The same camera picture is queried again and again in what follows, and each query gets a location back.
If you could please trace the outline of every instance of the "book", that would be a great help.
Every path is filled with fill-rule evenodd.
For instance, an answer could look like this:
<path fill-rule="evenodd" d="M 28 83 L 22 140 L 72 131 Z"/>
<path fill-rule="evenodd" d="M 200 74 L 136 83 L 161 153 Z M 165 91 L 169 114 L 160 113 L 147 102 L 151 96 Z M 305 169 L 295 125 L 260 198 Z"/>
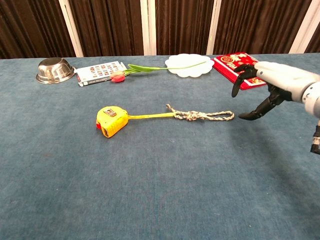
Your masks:
<path fill-rule="evenodd" d="M 242 64 L 256 64 L 258 62 L 253 56 L 250 56 L 246 52 L 236 52 L 226 55 L 217 56 L 213 59 L 213 67 L 225 76 L 230 82 L 235 83 L 240 72 L 234 72 L 234 69 Z M 253 77 L 250 79 L 245 79 L 241 84 L 241 90 L 252 89 L 256 87 L 261 87 L 267 83 L 259 77 Z"/>
<path fill-rule="evenodd" d="M 126 69 L 126 66 L 122 62 L 112 61 L 78 68 L 74 72 L 76 73 L 79 86 L 83 87 L 109 81 L 112 73 Z"/>

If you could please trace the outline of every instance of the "green leaf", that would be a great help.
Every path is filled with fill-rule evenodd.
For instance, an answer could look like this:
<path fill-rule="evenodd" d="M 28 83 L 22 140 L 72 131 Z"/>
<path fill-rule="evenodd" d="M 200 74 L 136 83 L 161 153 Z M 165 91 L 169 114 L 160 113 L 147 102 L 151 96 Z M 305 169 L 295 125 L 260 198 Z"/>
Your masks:
<path fill-rule="evenodd" d="M 139 66 L 139 65 L 133 65 L 133 64 L 128 64 L 128 66 L 138 72 L 143 72 L 143 73 L 149 73 L 152 71 L 162 69 L 161 67 Z"/>

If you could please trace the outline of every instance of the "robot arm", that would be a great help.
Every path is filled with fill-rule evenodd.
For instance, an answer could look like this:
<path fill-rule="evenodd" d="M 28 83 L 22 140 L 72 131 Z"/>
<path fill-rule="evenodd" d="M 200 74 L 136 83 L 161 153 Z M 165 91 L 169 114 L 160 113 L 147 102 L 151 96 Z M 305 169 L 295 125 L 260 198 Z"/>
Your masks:
<path fill-rule="evenodd" d="M 268 96 L 255 110 L 239 115 L 241 119 L 261 118 L 283 101 L 304 104 L 307 113 L 320 119 L 320 75 L 296 67 L 275 62 L 260 61 L 255 65 L 244 64 L 237 67 L 240 73 L 236 79 L 231 96 L 237 96 L 245 79 L 259 77 L 267 83 Z M 320 154 L 320 120 L 313 135 L 311 152 Z"/>

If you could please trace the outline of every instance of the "red tulip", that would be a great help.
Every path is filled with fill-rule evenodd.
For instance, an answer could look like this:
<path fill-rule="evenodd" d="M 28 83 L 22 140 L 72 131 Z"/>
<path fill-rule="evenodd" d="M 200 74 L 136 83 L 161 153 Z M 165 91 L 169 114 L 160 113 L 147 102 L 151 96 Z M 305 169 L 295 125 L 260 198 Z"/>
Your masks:
<path fill-rule="evenodd" d="M 111 82 L 120 83 L 125 80 L 125 74 L 122 71 L 116 71 L 110 75 Z"/>

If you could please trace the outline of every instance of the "blue tablecloth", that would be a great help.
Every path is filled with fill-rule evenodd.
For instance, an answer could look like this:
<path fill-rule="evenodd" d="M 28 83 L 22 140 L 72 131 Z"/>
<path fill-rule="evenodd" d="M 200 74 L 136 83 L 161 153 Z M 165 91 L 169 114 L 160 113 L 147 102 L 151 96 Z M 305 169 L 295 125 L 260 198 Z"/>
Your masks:
<path fill-rule="evenodd" d="M 320 54 L 254 55 L 320 74 Z M 168 56 L 67 58 L 76 68 L 112 61 L 165 66 Z M 36 82 L 43 58 L 0 60 L 0 239 L 320 238 L 317 119 L 284 102 L 256 121 L 267 87 L 240 91 L 215 69 L 168 71 L 79 87 Z M 231 121 L 130 120 L 112 138 L 98 110 L 131 115 L 236 114 Z"/>

